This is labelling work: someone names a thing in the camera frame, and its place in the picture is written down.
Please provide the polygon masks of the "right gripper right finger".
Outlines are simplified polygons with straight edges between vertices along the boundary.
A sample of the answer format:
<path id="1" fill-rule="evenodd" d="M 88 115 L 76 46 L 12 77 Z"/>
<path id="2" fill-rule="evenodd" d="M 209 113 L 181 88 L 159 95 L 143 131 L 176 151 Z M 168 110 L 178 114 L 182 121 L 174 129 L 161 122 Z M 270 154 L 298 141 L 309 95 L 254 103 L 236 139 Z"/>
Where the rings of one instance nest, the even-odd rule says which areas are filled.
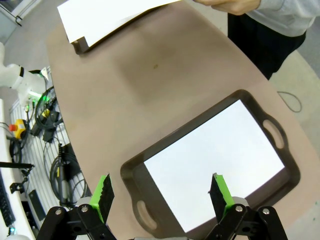
<path id="1" fill-rule="evenodd" d="M 209 190 L 217 224 L 204 240 L 288 240 L 277 211 L 272 206 L 253 210 L 236 203 L 222 175 L 214 173 Z"/>

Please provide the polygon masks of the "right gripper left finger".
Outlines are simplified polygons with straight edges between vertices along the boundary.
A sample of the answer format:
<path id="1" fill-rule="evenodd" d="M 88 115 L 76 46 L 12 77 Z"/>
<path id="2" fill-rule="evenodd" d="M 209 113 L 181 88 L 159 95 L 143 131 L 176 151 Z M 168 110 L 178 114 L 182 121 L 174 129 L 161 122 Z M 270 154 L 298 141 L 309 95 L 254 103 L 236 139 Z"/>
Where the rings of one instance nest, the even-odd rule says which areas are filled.
<path id="1" fill-rule="evenodd" d="M 84 235 L 90 240 L 115 240 L 107 226 L 114 197 L 110 175 L 103 175 L 89 203 L 69 211 L 61 206 L 50 208 L 37 240 L 76 240 Z"/>

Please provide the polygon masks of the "white A4 paper sheet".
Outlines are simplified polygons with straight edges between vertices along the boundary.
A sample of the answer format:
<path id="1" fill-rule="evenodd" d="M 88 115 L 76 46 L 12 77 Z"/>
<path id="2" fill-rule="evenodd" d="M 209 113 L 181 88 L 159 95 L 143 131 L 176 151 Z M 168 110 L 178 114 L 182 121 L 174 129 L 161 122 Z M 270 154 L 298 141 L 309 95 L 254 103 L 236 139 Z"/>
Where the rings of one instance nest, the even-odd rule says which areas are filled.
<path id="1" fill-rule="evenodd" d="M 240 100 L 144 165 L 184 232 L 215 217 L 209 195 L 213 174 L 223 176 L 232 196 L 245 198 L 284 168 Z"/>
<path id="2" fill-rule="evenodd" d="M 142 13 L 180 0 L 68 0 L 57 7 L 69 43 L 89 47 Z"/>

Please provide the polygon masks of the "person's left forearm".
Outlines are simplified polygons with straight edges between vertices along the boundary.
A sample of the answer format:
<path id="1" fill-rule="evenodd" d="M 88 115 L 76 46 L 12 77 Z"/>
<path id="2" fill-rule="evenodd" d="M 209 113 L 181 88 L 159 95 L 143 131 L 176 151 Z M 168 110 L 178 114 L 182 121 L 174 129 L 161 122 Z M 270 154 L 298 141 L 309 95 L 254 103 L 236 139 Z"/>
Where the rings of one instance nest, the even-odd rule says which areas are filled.
<path id="1" fill-rule="evenodd" d="M 320 16 L 320 0 L 261 0 L 257 10 L 270 10 L 280 15 L 315 18 Z"/>

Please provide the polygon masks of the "person's left hand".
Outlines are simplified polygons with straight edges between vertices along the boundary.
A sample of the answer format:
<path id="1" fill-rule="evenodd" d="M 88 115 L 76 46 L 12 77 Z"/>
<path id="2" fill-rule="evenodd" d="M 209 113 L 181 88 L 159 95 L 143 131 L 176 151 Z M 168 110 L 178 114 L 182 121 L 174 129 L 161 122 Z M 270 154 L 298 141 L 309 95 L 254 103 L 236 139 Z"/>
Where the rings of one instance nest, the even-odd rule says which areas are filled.
<path id="1" fill-rule="evenodd" d="M 193 0 L 195 3 L 211 7 L 214 10 L 233 14 L 243 15 L 257 9 L 261 0 Z"/>

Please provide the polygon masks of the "dark brown plastic tray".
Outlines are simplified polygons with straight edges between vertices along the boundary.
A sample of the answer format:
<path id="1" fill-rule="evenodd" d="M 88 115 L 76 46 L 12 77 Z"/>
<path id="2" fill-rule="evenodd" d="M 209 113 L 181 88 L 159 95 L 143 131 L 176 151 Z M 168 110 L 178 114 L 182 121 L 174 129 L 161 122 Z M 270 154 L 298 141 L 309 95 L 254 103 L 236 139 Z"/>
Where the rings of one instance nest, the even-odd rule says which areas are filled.
<path id="1" fill-rule="evenodd" d="M 154 237 L 159 239 L 188 237 L 193 240 L 203 240 L 215 226 L 217 219 L 215 214 L 213 219 L 195 229 L 188 232 L 183 231 L 145 167 L 145 161 L 236 101 L 242 101 L 284 165 L 279 173 L 243 199 L 253 209 L 272 206 L 298 185 L 301 173 L 290 152 L 288 138 L 283 127 L 262 109 L 248 91 L 237 90 L 122 165 L 120 175 L 130 194 L 134 215 L 139 224 Z"/>
<path id="2" fill-rule="evenodd" d="M 74 51 L 77 55 L 85 54 L 89 51 L 90 47 L 86 41 L 86 38 L 83 36 L 71 43 L 74 48 Z"/>

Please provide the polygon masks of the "grey handheld enabling device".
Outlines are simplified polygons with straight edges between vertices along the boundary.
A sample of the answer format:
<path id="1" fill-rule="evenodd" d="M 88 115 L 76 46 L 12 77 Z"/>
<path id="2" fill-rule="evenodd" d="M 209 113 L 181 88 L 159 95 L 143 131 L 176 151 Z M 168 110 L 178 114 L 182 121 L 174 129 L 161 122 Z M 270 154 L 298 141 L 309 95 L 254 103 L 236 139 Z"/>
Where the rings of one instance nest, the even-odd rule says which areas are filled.
<path id="1" fill-rule="evenodd" d="M 69 200 L 69 161 L 65 158 L 65 152 L 62 144 L 58 144 L 58 164 L 57 164 L 57 184 L 58 184 L 58 195 L 59 202 L 61 205 L 65 205 Z"/>

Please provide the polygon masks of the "black rectangular plate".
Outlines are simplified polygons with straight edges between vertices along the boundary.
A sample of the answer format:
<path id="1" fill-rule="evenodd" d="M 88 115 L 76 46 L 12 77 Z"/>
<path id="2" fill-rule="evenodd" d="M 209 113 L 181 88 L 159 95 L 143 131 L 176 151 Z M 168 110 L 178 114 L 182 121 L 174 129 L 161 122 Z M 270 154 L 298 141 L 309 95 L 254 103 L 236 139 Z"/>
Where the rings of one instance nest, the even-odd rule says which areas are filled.
<path id="1" fill-rule="evenodd" d="M 32 191 L 28 194 L 28 196 L 29 196 L 29 199 L 30 199 L 30 201 L 31 201 L 31 204 L 32 204 L 32 206 L 33 206 L 33 209 L 34 209 L 34 211 L 35 211 L 35 214 L 36 214 L 38 220 L 39 220 L 39 221 L 44 220 L 45 217 L 46 217 L 46 213 L 45 213 L 45 210 L 44 210 L 44 208 L 43 208 L 43 206 L 42 206 L 42 203 L 41 203 L 41 201 L 40 201 L 40 198 L 39 198 L 39 196 L 38 196 L 37 191 L 36 191 L 35 189 L 32 190 Z"/>

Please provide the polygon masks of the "black keyboard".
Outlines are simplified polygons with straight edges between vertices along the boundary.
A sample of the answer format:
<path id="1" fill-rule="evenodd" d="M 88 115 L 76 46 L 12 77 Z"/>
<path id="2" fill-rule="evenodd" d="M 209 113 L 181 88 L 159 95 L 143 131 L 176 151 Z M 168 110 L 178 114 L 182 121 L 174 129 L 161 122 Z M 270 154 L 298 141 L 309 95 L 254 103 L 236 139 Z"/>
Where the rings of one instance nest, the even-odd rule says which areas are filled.
<path id="1" fill-rule="evenodd" d="M 0 172 L 0 211 L 1 211 L 1 215 L 3 217 L 5 225 L 7 227 L 12 225 L 16 219 L 11 208 L 10 200 L 8 198 L 8 194 L 5 189 L 1 172 Z"/>

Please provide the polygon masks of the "yellow red emergency stop button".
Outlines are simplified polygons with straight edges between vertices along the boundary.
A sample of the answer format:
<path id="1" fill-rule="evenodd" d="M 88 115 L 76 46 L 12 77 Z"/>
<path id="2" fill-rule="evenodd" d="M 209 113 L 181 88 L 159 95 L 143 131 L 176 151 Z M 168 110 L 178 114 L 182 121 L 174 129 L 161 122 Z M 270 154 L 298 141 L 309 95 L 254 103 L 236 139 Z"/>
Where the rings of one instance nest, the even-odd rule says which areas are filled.
<path id="1" fill-rule="evenodd" d="M 14 124 L 9 125 L 9 131 L 20 134 L 26 130 L 25 122 L 23 119 L 17 119 Z"/>

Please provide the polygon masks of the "person in grey hoodie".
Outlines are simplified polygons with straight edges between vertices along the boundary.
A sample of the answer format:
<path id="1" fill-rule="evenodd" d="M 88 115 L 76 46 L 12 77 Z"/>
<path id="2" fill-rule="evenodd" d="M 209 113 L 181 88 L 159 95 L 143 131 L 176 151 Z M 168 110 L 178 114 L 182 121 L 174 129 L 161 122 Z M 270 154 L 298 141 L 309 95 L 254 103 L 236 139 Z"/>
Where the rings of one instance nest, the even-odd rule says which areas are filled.
<path id="1" fill-rule="evenodd" d="M 280 15 L 257 9 L 242 15 L 228 13 L 227 36 L 270 79 L 304 43 L 307 30 L 317 17 Z"/>

